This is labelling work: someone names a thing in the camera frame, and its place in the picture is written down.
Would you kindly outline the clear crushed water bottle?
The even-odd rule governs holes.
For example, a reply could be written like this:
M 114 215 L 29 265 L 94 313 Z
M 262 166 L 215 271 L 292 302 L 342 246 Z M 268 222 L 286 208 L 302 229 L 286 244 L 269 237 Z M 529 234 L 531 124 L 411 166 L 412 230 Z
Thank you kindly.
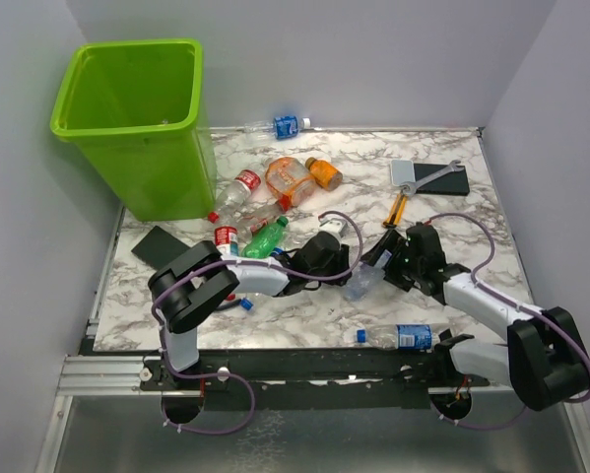
M 359 301 L 383 279 L 382 268 L 361 263 L 343 287 L 342 295 L 347 301 Z

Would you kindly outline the green plastic bottle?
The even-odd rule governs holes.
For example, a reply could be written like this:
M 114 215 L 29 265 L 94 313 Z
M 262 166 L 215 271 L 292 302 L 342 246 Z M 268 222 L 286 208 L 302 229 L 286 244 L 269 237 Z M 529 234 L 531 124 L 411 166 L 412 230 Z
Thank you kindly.
M 244 248 L 242 256 L 252 259 L 268 257 L 274 248 L 281 243 L 288 224 L 289 219 L 281 216 L 274 223 L 266 225 Z

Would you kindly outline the orange juice bottle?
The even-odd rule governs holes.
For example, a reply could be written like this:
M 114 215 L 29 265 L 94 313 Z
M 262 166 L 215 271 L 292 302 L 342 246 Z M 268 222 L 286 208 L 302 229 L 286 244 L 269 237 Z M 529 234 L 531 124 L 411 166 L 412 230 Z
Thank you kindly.
M 325 160 L 310 157 L 306 160 L 305 167 L 317 184 L 326 191 L 337 189 L 343 182 L 343 174 Z

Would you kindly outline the crushed orange label bottle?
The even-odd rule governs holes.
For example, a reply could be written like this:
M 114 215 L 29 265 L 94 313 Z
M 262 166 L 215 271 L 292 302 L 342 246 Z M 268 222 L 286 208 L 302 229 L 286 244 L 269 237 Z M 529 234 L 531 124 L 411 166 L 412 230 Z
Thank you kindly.
M 296 158 L 268 159 L 265 166 L 265 183 L 284 211 L 298 207 L 317 188 L 310 171 Z

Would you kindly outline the blue label bottle front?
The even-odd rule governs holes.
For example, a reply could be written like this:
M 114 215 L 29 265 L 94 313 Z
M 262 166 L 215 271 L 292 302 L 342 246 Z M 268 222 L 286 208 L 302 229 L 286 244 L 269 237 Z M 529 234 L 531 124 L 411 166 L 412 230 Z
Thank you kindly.
M 451 336 L 445 324 L 373 325 L 356 331 L 359 344 L 383 351 L 428 351 Z

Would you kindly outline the blue label bottle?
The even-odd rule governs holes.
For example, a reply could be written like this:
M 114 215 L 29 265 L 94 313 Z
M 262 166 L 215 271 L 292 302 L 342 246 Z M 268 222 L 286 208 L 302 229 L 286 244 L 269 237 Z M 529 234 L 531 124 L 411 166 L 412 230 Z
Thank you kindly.
M 451 336 L 445 324 L 373 325 L 356 331 L 359 344 L 383 351 L 428 351 Z
M 249 123 L 244 132 L 254 140 L 283 141 L 298 136 L 311 127 L 308 117 L 283 115 L 264 122 Z

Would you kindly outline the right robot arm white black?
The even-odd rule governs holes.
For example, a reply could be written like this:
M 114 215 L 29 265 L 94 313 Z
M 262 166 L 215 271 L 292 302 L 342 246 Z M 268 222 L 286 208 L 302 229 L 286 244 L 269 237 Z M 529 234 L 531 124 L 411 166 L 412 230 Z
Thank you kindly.
M 572 315 L 556 306 L 524 304 L 450 263 L 436 229 L 418 223 L 388 230 L 361 262 L 378 267 L 384 281 L 421 291 L 482 323 L 502 339 L 493 345 L 458 335 L 431 362 L 433 377 L 453 385 L 466 374 L 510 386 L 534 411 L 590 397 L 590 358 Z

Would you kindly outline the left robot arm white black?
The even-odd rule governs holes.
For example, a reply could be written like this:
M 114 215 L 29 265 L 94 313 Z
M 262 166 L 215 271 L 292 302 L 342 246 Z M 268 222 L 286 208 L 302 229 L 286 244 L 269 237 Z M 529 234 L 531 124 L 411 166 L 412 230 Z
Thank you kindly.
M 160 321 L 163 377 L 182 389 L 196 379 L 197 328 L 234 293 L 289 297 L 316 282 L 343 285 L 352 275 L 350 247 L 320 231 L 303 247 L 252 259 L 221 254 L 209 241 L 186 249 L 148 281 Z

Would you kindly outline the green plastic bin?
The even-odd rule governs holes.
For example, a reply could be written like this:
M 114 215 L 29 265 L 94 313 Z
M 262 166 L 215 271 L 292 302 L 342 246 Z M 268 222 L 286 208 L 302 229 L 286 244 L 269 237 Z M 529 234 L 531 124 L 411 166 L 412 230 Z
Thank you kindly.
M 50 118 L 142 221 L 206 217 L 217 166 L 193 38 L 96 42 L 72 56 Z

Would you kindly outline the silver wrench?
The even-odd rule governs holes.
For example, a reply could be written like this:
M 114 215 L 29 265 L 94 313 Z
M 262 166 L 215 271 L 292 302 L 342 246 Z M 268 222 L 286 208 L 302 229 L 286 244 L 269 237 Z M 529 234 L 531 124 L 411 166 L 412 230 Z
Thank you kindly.
M 405 181 L 400 185 L 400 193 L 404 196 L 412 196 L 417 193 L 417 190 L 422 188 L 423 186 L 438 180 L 448 174 L 452 174 L 455 172 L 460 172 L 465 168 L 460 164 L 459 160 L 451 161 L 447 166 L 442 169 L 439 169 L 422 179 L 417 181 Z

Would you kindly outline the grey rectangular plate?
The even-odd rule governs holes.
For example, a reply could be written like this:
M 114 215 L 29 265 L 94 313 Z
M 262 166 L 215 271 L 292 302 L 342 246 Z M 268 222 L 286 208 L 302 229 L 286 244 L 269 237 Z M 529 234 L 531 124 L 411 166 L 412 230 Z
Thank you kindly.
M 414 163 L 410 160 L 394 159 L 390 163 L 390 178 L 393 186 L 415 181 Z

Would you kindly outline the black foam block right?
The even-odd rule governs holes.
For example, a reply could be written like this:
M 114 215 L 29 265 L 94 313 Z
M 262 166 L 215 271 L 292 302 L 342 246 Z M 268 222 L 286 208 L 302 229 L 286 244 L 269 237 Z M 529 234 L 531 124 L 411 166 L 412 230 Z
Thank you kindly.
M 415 164 L 415 178 L 416 180 L 426 178 L 443 168 L 444 165 L 438 164 Z M 425 195 L 467 196 L 470 193 L 467 172 L 465 168 L 462 168 L 460 171 L 451 172 L 419 188 L 417 193 Z

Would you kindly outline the red white label bottle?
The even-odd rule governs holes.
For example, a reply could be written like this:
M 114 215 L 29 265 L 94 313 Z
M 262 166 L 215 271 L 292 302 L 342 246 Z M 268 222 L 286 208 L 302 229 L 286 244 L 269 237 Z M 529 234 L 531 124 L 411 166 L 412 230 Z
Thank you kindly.
M 230 225 L 219 226 L 214 229 L 214 243 L 222 255 L 238 256 L 237 229 Z

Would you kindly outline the red label clear bottle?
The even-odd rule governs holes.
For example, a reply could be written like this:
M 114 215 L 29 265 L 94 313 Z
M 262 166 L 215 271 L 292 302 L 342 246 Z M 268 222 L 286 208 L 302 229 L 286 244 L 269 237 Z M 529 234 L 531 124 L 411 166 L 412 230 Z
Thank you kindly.
M 243 169 L 218 195 L 214 209 L 207 219 L 215 223 L 224 217 L 233 216 L 235 212 L 259 188 L 262 182 L 257 170 Z

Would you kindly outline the black foam block left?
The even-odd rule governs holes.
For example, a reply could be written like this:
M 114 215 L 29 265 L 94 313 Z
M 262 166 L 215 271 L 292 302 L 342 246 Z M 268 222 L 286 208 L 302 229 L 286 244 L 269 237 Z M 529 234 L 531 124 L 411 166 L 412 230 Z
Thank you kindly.
M 189 246 L 159 226 L 154 226 L 131 250 L 146 265 L 159 271 Z

